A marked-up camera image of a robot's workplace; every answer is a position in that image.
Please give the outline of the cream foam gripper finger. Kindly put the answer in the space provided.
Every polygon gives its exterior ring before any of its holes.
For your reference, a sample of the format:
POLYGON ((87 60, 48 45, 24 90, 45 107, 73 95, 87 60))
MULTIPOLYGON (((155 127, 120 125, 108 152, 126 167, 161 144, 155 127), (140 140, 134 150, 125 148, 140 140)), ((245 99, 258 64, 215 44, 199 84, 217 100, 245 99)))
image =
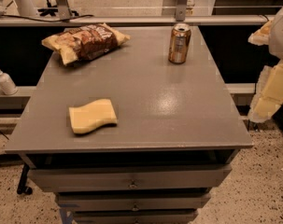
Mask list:
POLYGON ((263 123, 283 105, 283 60, 274 67, 265 66, 259 76, 248 119, 263 123))
POLYGON ((268 45, 272 23, 272 21, 268 21, 259 30, 251 34, 248 42, 257 46, 268 45))

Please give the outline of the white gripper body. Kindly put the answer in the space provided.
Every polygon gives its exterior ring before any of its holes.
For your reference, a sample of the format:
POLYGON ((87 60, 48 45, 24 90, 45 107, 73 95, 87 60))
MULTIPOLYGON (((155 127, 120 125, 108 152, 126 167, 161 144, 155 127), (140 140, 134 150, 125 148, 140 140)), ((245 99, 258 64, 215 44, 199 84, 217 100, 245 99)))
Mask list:
POLYGON ((271 25, 269 52, 283 60, 283 7, 276 13, 271 25))

